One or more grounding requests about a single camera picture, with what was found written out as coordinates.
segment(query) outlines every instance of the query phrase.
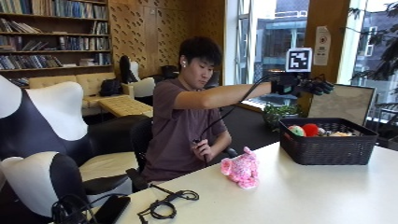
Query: red ball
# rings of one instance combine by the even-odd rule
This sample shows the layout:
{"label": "red ball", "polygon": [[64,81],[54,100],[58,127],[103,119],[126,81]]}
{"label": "red ball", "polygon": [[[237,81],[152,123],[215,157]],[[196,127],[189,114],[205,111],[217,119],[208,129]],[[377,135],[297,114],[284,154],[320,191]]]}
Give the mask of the red ball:
{"label": "red ball", "polygon": [[313,123],[308,123],[303,126],[304,131],[307,132],[308,137],[319,135],[319,126]]}

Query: dark basket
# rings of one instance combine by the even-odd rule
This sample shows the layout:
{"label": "dark basket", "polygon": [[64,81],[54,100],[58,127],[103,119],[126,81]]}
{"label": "dark basket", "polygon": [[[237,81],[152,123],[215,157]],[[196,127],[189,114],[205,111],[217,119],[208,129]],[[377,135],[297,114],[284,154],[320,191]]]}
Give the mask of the dark basket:
{"label": "dark basket", "polygon": [[[327,131],[355,133],[351,137],[303,137],[289,126],[315,123]],[[292,159],[303,165],[366,165],[377,133],[347,119],[281,119],[280,145]]]}

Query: wooden wall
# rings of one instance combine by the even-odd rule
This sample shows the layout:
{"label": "wooden wall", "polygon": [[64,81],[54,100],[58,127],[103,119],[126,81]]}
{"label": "wooden wall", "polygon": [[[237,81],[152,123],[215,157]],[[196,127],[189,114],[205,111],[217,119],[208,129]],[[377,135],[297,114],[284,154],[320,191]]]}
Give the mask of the wooden wall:
{"label": "wooden wall", "polygon": [[123,55],[140,64],[140,77],[177,65],[180,42],[193,35],[224,41],[223,0],[110,0],[116,74]]}

